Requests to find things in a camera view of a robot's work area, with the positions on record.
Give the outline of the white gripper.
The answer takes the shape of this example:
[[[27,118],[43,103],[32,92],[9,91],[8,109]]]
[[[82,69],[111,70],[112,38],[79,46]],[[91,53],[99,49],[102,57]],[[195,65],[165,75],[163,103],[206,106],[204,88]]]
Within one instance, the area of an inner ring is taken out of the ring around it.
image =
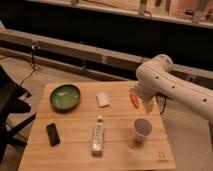
[[[136,89],[137,96],[142,100],[143,107],[146,113],[150,113],[154,108],[155,90],[151,89]]]

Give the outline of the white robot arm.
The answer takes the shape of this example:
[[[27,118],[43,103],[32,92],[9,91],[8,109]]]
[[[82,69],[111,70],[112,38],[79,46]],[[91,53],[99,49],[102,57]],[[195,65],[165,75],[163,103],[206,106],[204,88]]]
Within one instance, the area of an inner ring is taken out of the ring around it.
[[[136,69],[135,91],[143,101],[157,92],[185,105],[213,124],[213,90],[187,82],[171,74],[172,59],[159,54]]]

